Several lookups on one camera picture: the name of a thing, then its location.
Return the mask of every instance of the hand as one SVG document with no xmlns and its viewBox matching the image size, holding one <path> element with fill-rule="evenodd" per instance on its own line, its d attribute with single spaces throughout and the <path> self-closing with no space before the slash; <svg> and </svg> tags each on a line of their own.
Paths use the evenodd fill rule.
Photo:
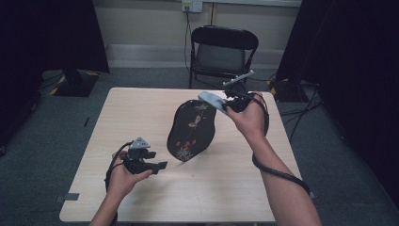
<svg viewBox="0 0 399 226">
<path fill-rule="evenodd" d="M 148 178 L 152 174 L 152 170 L 150 169 L 139 174 L 132 174 L 129 172 L 122 163 L 122 159 L 126 154 L 126 151 L 121 151 L 119 157 L 116 159 L 114 163 L 116 167 L 112 170 L 107 191 L 107 194 L 119 200 L 122 200 L 129 194 L 137 182 Z"/>
<path fill-rule="evenodd" d="M 258 95 L 254 98 L 263 102 L 262 94 L 259 91 L 254 91 Z M 234 112 L 229 106 L 227 107 L 227 115 L 234 121 L 237 129 L 243 134 L 245 138 L 248 137 L 264 137 L 264 115 L 262 108 L 251 101 L 247 108 L 240 113 Z"/>
</svg>

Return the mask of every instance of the wall outlet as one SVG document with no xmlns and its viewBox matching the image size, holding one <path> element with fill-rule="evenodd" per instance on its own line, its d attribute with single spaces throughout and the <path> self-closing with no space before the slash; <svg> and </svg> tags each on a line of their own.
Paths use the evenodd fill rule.
<svg viewBox="0 0 399 226">
<path fill-rule="evenodd" d="M 183 12 L 202 12 L 202 1 L 197 0 L 183 0 L 182 1 Z"/>
</svg>

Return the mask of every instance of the forearm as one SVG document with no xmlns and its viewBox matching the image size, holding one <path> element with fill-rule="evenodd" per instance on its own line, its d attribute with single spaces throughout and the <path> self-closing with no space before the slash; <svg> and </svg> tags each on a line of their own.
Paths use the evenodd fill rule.
<svg viewBox="0 0 399 226">
<path fill-rule="evenodd" d="M 276 155 L 264 137 L 246 137 L 258 162 L 273 170 L 292 172 Z M 264 187 L 278 225 L 321 225 L 305 189 L 291 181 L 261 171 Z"/>
<path fill-rule="evenodd" d="M 117 214 L 118 208 L 120 207 L 121 203 L 120 198 L 112 197 L 107 194 L 101 203 L 99 210 L 97 211 L 96 215 L 94 216 L 93 220 L 90 222 L 89 225 L 93 226 L 109 226 Z"/>
</svg>

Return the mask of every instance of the wooden table top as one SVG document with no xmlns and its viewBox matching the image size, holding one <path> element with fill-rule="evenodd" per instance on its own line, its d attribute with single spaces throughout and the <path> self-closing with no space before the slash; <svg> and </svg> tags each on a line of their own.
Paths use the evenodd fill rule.
<svg viewBox="0 0 399 226">
<path fill-rule="evenodd" d="M 167 149 L 177 108 L 198 100 L 197 89 L 113 88 L 105 100 L 60 219 L 89 222 L 104 196 L 104 178 L 111 154 L 143 137 L 156 152 L 147 162 L 168 161 L 166 169 L 136 185 L 123 200 L 119 222 L 266 222 L 275 221 L 261 174 L 251 161 L 252 151 L 232 120 L 217 111 L 215 137 L 210 146 L 183 163 Z M 207 90 L 222 98 L 222 91 Z M 266 135 L 288 168 L 300 177 L 291 145 L 273 96 L 264 92 L 270 115 Z"/>
</svg>

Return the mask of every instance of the chair backrest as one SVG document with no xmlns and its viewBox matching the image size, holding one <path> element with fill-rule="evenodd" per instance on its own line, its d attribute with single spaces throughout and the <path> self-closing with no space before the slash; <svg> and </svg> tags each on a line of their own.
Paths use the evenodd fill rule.
<svg viewBox="0 0 399 226">
<path fill-rule="evenodd" d="M 250 31 L 224 26 L 205 25 L 196 28 L 191 34 L 191 44 L 214 45 L 226 48 L 255 50 L 258 38 Z"/>
</svg>

